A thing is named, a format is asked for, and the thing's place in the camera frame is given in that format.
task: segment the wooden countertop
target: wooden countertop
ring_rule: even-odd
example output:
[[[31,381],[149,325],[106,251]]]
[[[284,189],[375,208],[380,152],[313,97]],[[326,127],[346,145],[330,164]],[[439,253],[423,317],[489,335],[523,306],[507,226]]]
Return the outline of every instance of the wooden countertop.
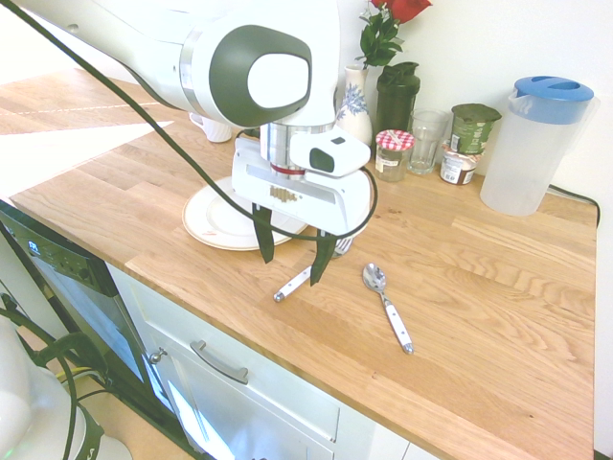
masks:
[[[121,83],[139,103],[140,88]],[[147,106],[213,178],[231,142]],[[74,70],[0,86],[0,134],[142,123]],[[71,240],[411,442],[457,460],[593,457],[595,208],[547,195],[527,218],[495,213],[433,173],[378,182],[374,218],[322,281],[272,296],[313,243],[214,249],[182,224],[204,182],[151,133],[12,197]],[[378,263],[416,352],[404,354],[361,281]]]

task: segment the label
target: label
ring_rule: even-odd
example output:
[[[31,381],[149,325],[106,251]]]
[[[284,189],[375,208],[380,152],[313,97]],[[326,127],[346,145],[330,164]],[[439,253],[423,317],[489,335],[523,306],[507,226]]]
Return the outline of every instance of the label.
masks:
[[[398,166],[400,164],[399,160],[386,160],[384,158],[381,158],[380,156],[377,156],[376,160],[375,160],[375,169],[377,171],[379,171],[380,173],[383,173],[383,168],[384,167],[395,167]]]
[[[475,170],[470,170],[469,172],[466,173],[466,176],[464,177],[464,181],[462,182],[462,185],[467,184],[468,182],[470,182],[470,179],[472,179],[472,175],[475,173]]]
[[[460,180],[463,164],[464,161],[460,158],[444,156],[443,163],[441,164],[441,179],[452,184],[457,184]]]
[[[451,134],[451,149],[458,151],[458,144],[460,144],[460,136],[457,134]]]

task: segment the black cable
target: black cable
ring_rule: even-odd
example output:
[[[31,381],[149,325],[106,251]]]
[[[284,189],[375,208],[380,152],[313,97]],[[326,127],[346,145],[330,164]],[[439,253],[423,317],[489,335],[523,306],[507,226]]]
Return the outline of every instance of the black cable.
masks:
[[[112,395],[119,395],[118,392],[116,392],[115,390],[111,390],[110,388],[104,388],[102,390],[96,390],[96,391],[92,391],[91,393],[87,393],[86,395],[83,396],[79,396],[77,398],[78,402],[83,401],[86,398],[89,398],[90,396],[95,396],[95,395],[100,395],[100,393],[110,393]]]
[[[248,211],[245,211],[240,205],[235,203],[234,200],[232,200],[229,196],[227,196],[226,193],[223,192],[223,190],[221,190],[219,188],[219,186],[213,181],[213,179],[174,141],[174,139],[172,139],[155,122],[155,120],[153,120],[153,118],[142,107],[140,107],[138,105],[138,103],[136,103],[136,101],[134,101],[130,96],[128,96],[124,92],[124,90],[122,88],[117,86],[113,81],[108,79],[105,75],[103,75],[93,65],[91,65],[89,62],[87,62],[81,56],[79,56],[74,51],[72,51],[70,48],[68,48],[66,45],[64,45],[55,36],[53,36],[49,31],[47,31],[44,27],[42,27],[40,24],[38,24],[36,21],[34,21],[28,14],[26,14],[19,7],[17,7],[11,0],[0,0],[0,5],[4,5],[7,9],[9,9],[12,13],[14,13],[21,20],[26,22],[35,31],[37,31],[39,34],[43,35],[45,38],[47,38],[51,43],[53,43],[56,47],[58,47],[58,49],[61,50],[66,56],[68,56],[70,59],[72,59],[74,62],[76,62],[87,73],[92,75],[96,80],[101,82],[104,86],[106,86],[113,93],[115,93],[119,98],[121,98],[136,113],[138,113],[141,116],[141,118],[143,118],[155,130],[155,132],[157,132],[158,135],[160,135],[162,137],[162,139],[164,139],[164,141],[174,151],[176,151],[181,156],[181,158],[183,158],[198,173],[198,175],[200,177],[202,177],[202,179],[204,179],[204,181],[213,190],[215,190],[215,192],[219,196],[221,196],[230,206],[232,206],[239,213],[241,213],[245,217],[253,220],[257,224],[261,225],[262,227],[267,228],[269,230],[273,230],[273,231],[275,231],[277,233],[280,233],[282,235],[285,235],[287,237],[294,238],[296,240],[306,240],[306,241],[310,241],[310,242],[322,242],[322,241],[330,241],[330,240],[334,240],[335,241],[337,239],[340,240],[340,239],[343,239],[343,238],[348,238],[348,237],[358,233],[360,230],[362,230],[362,228],[364,228],[366,226],[368,221],[371,219],[371,217],[375,213],[377,197],[378,197],[378,193],[377,193],[377,189],[376,189],[376,183],[375,183],[375,177],[373,176],[373,174],[370,171],[368,171],[366,168],[362,167],[362,168],[360,168],[360,171],[363,171],[364,173],[367,174],[367,176],[369,176],[369,179],[371,180],[371,184],[373,186],[373,205],[371,207],[370,212],[366,216],[366,218],[357,227],[355,227],[350,232],[347,232],[347,233],[345,233],[343,235],[337,235],[337,236],[330,235],[330,236],[324,236],[324,237],[319,237],[319,236],[311,237],[311,236],[308,236],[308,235],[298,235],[298,234],[295,234],[295,233],[287,232],[286,230],[283,230],[283,228],[279,228],[279,227],[276,227],[274,225],[271,225],[270,222],[254,216],[253,214],[249,213]]]
[[[238,132],[237,137],[249,136],[260,139],[260,129],[258,127],[242,129]]]
[[[555,190],[556,192],[560,192],[561,194],[572,196],[573,198],[577,199],[582,199],[583,201],[587,201],[596,206],[596,228],[598,228],[601,223],[601,206],[598,204],[598,201],[596,201],[594,198],[590,198],[589,196],[583,196],[576,194],[575,192],[569,192],[568,190],[562,189],[556,185],[550,184],[549,188]]]
[[[28,329],[48,346],[54,342],[54,340],[50,339],[49,335],[42,328],[36,325],[34,321],[26,318],[18,311],[6,311],[0,309],[0,316],[5,316],[17,326],[23,326],[24,328]],[[77,423],[77,387],[75,386],[75,380],[73,379],[73,375],[70,372],[70,367],[68,366],[64,356],[58,355],[56,358],[57,361],[59,361],[59,365],[61,366],[62,370],[66,374],[66,378],[68,379],[68,393],[70,395],[70,420],[68,422],[68,436],[66,438],[66,447],[64,448],[64,454],[62,456],[63,460],[68,460],[68,457],[70,456],[70,447],[73,444],[73,437],[75,435],[75,424]]]
[[[2,281],[2,278],[0,278],[0,285],[2,285],[5,291],[7,292],[6,294],[4,292],[0,294],[0,296],[2,297],[2,302],[4,303],[4,306],[7,308],[7,310],[20,309],[24,316],[26,316],[28,319],[32,319],[30,318],[28,313],[25,310],[23,310],[23,307],[21,307],[19,302],[17,302],[17,299],[15,299],[15,296],[12,295],[12,292],[9,289],[9,287],[4,284],[4,281]]]

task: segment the power cord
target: power cord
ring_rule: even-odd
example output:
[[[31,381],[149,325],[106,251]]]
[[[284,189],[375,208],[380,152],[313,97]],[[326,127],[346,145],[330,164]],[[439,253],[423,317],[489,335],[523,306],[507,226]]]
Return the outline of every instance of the power cord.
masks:
[[[87,376],[92,376],[96,378],[96,381],[98,383],[107,382],[107,379],[104,378],[104,376],[100,373],[100,371],[93,369],[91,367],[77,367],[77,368],[71,369],[71,372],[72,372],[74,380],[82,379],[83,377],[87,377]],[[56,379],[59,380],[62,386],[66,386],[66,384],[68,383],[68,378],[66,377],[66,373],[64,372],[60,372],[59,374],[56,374]]]
[[[583,196],[583,195],[576,194],[574,192],[569,192],[568,190],[562,189],[556,185],[550,184],[549,188],[552,190],[555,190],[556,192],[560,192],[561,194],[565,194],[565,195],[571,196],[576,199],[587,201],[588,203],[592,203],[594,206],[596,206],[596,228],[598,228],[598,226],[601,223],[601,206],[598,204],[598,201],[596,201],[593,198],[590,198],[589,196]]]
[[[260,139],[260,129],[258,127],[242,129],[238,132],[237,137],[241,137],[243,135]]]
[[[26,313],[26,311],[23,310],[23,307],[19,305],[19,302],[17,302],[17,300],[14,298],[11,293],[11,290],[7,287],[7,285],[4,284],[2,279],[0,279],[0,284],[4,287],[6,291],[0,294],[0,298],[2,298],[2,303],[4,304],[5,308],[8,311],[17,311],[17,309],[19,309],[24,316],[26,316],[28,319],[31,319],[30,316]]]
[[[28,329],[30,332],[38,336],[38,338],[40,338],[43,342],[45,342],[47,346],[54,343],[53,338],[50,339],[50,336],[42,328],[37,326],[35,322],[26,318],[18,311],[7,311],[0,309],[0,316],[5,316],[17,326],[23,326],[24,328]],[[68,460],[70,456],[70,447],[73,444],[73,438],[75,435],[75,425],[77,423],[77,387],[75,386],[75,381],[64,355],[59,354],[56,356],[56,358],[62,370],[66,374],[66,378],[68,379],[68,394],[70,395],[70,419],[68,422],[68,435],[66,438],[66,447],[64,448],[64,453],[62,455],[62,460]]]
[[[117,392],[115,390],[111,390],[110,388],[103,388],[102,390],[92,391],[91,393],[87,393],[86,395],[79,396],[77,398],[77,401],[81,402],[81,401],[89,398],[90,396],[100,395],[100,393],[109,393],[111,395],[116,395],[116,396],[120,395],[119,392]]]
[[[366,218],[353,230],[347,232],[342,235],[328,235],[325,236],[310,236],[310,235],[298,235],[295,233],[288,232],[283,230],[283,228],[276,227],[271,225],[270,222],[254,216],[252,213],[245,211],[240,205],[238,205],[234,200],[232,200],[223,190],[219,188],[219,186],[213,181],[213,179],[172,139],[156,122],[153,118],[134,101],[130,96],[128,96],[122,88],[120,88],[117,84],[103,75],[98,69],[96,69],[93,65],[91,65],[87,60],[82,58],[80,55],[72,51],[68,48],[64,43],[58,40],[55,36],[53,36],[49,31],[47,31],[44,27],[34,21],[28,14],[22,11],[19,7],[17,7],[11,0],[0,0],[0,5],[4,5],[9,11],[14,13],[17,17],[23,20],[26,24],[32,27],[39,34],[43,35],[47,40],[53,43],[59,50],[61,50],[66,56],[76,62],[79,66],[81,66],[86,72],[92,75],[96,80],[110,89],[113,93],[115,93],[119,98],[121,98],[126,104],[128,104],[136,113],[138,113],[141,118],[143,118],[154,130],[157,132],[162,139],[174,150],[176,151],[181,158],[183,158],[197,173],[198,175],[204,179],[204,181],[213,189],[215,192],[221,196],[230,206],[232,206],[239,213],[243,214],[248,219],[253,220],[258,225],[268,229],[285,235],[290,238],[294,238],[296,240],[306,240],[310,242],[336,242],[336,240],[344,239],[351,237],[352,235],[357,234],[360,230],[362,230],[366,224],[369,222],[373,214],[375,213],[376,204],[378,201],[378,190],[376,187],[375,177],[373,174],[366,169],[365,167],[360,168],[360,171],[364,172],[371,181],[371,185],[373,187],[373,203],[371,209],[366,216]]]

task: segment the jar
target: jar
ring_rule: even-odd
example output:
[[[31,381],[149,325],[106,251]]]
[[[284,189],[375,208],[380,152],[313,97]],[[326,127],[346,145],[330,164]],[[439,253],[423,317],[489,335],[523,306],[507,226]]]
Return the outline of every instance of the jar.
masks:
[[[470,182],[477,164],[483,155],[463,155],[443,144],[443,161],[441,162],[441,179],[454,185],[465,185]]]
[[[400,129],[386,129],[376,135],[375,141],[375,177],[386,182],[402,180],[415,144],[413,135]]]

